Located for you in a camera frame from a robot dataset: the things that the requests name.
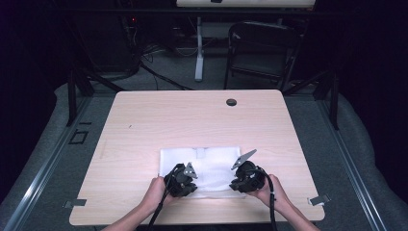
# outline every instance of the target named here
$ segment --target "floor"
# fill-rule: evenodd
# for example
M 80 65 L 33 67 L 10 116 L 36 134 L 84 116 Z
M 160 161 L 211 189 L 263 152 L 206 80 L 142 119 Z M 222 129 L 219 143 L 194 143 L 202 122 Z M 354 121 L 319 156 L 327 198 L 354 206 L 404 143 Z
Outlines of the floor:
M 195 54 L 176 55 L 157 51 L 143 62 L 157 73 L 194 90 L 221 90 L 225 71 L 225 50 L 208 47 L 204 79 L 193 80 Z M 112 73 L 101 73 L 115 77 Z M 114 81 L 127 90 L 178 90 L 169 82 L 144 69 Z M 66 201 L 76 198 L 90 158 L 103 129 L 115 93 L 92 82 L 96 93 L 78 93 L 79 114 L 70 127 L 67 87 L 56 90 L 58 103 L 29 162 L 1 204 L 1 230 L 100 230 L 103 227 L 74 227 L 69 224 L 71 210 Z M 229 89 L 274 89 L 266 80 L 245 76 L 230 79 Z M 327 102 L 316 101 L 310 86 L 297 95 L 285 97 L 293 125 L 319 194 L 332 201 L 324 206 L 325 219 L 316 223 L 322 230 L 408 230 L 408 208 L 388 189 L 374 165 L 370 137 L 346 99 L 339 100 L 339 127 L 334 130 L 327 119 Z M 82 144 L 74 134 L 86 131 Z M 263 230 L 263 224 L 156 227 L 155 230 Z M 279 223 L 278 230 L 292 230 Z

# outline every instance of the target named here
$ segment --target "black cable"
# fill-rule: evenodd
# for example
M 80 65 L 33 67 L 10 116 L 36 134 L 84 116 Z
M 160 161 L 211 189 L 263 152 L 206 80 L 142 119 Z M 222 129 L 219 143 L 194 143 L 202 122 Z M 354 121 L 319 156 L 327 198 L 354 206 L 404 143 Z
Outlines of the black cable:
M 181 89 L 181 90 L 192 90 L 191 88 L 188 88 L 188 87 L 179 85 L 179 84 L 177 84 L 176 82 L 174 82 L 174 81 L 168 79 L 167 77 L 156 73 L 154 70 L 152 70 L 152 69 L 150 69 L 149 67 L 147 67 L 142 61 L 140 61 L 140 67 L 143 68 L 143 69 L 145 69 L 145 70 L 147 70 L 149 73 L 151 73 L 152 75 L 156 76 L 157 78 L 159 78 L 159 79 L 161 79 L 161 80 L 164 80 L 164 81 L 170 83 L 171 85 L 177 87 L 178 89 Z
M 268 180 L 268 184 L 269 184 L 269 190 L 270 190 L 270 198 L 269 198 L 270 224 L 272 225 L 272 231 L 277 231 L 278 228 L 276 227 L 276 220 L 275 220 L 275 192 L 273 190 L 272 180 L 270 179 L 269 175 L 263 170 L 252 169 L 252 170 L 246 170 L 246 172 L 260 172 L 264 176 L 266 176 Z
M 177 169 L 177 167 L 174 167 L 174 169 L 170 173 L 173 174 L 176 169 Z M 155 212 L 153 214 L 153 217 L 150 220 L 149 225 L 147 226 L 147 231 L 149 231 L 151 229 L 151 227 L 153 226 L 154 221 L 156 220 L 156 218 L 159 215 L 160 211 L 162 211 L 162 209 L 163 209 L 163 203 L 165 202 L 165 199 L 169 194 L 169 189 L 167 188 L 169 182 L 170 182 L 170 177 L 168 177 L 166 187 L 165 187 L 165 191 L 163 192 L 162 200 L 160 201 L 159 205 L 157 206 L 157 208 L 156 208 L 156 210 L 155 210 Z

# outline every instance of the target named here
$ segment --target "metal clip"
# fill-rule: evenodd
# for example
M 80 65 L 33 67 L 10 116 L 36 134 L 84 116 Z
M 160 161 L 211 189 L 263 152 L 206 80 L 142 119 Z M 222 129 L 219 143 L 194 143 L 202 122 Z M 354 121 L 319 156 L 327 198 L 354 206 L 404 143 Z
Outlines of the metal clip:
M 331 200 L 331 198 L 327 194 L 320 195 L 320 196 L 317 196 L 317 197 L 312 198 L 312 199 L 307 198 L 308 203 L 313 205 L 313 206 L 315 206 L 315 205 L 324 205 L 325 203 L 329 202 L 330 200 Z

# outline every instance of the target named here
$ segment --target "white cloth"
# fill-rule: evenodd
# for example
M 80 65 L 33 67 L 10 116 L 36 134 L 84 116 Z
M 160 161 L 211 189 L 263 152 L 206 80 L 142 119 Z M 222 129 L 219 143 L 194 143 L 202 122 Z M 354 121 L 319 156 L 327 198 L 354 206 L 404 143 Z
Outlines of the white cloth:
M 161 150 L 159 174 L 165 177 L 177 164 L 191 162 L 198 178 L 192 181 L 197 190 L 188 198 L 245 197 L 229 187 L 235 179 L 231 167 L 240 156 L 239 147 L 165 148 Z

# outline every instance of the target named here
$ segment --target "hand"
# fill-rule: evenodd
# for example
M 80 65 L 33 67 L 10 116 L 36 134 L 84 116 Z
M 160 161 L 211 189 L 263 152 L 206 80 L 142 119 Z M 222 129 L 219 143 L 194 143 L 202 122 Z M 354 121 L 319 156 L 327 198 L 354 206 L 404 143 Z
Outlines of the hand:
M 310 222 L 306 217 L 291 203 L 279 179 L 274 175 L 269 175 L 270 180 L 273 184 L 273 190 L 275 193 L 274 209 L 276 212 L 281 214 L 294 228 L 294 230 L 301 231 L 317 231 L 319 230 L 312 222 Z M 268 207 L 270 201 L 270 189 L 267 178 L 265 179 L 265 185 L 255 191 L 248 192 L 247 194 L 252 195 L 264 202 Z
M 288 205 L 291 205 L 292 203 L 289 200 L 288 196 L 286 195 L 279 179 L 275 175 L 272 175 L 272 174 L 270 174 L 269 177 L 270 177 L 270 180 L 272 181 L 273 190 L 275 193 L 274 209 L 278 213 L 281 213 L 283 210 L 285 210 L 285 208 L 288 207 Z M 265 184 L 261 189 L 254 191 L 254 192 L 248 192 L 247 194 L 257 197 L 265 205 L 269 207 L 270 189 L 269 189 L 269 183 L 268 183 L 267 178 L 265 178 Z
M 165 179 L 161 176 L 153 178 L 150 182 L 149 189 L 147 190 L 146 194 L 143 197 L 140 205 L 147 211 L 153 213 L 157 206 L 159 205 L 160 201 L 162 201 L 163 193 L 166 189 Z M 163 203 L 164 206 L 171 203 L 172 201 L 176 200 L 177 198 L 171 196 L 170 194 L 166 197 L 165 202 Z
M 117 231 L 132 231 L 135 230 L 138 225 L 141 224 L 146 218 L 153 214 L 162 201 L 163 192 L 165 191 L 165 179 L 161 176 L 153 178 L 150 182 L 149 189 L 144 195 L 141 203 L 136 206 L 132 211 L 130 211 L 123 218 L 119 219 L 115 223 L 106 227 L 104 230 L 117 230 Z M 164 206 L 176 200 L 170 194 L 166 197 L 164 201 Z

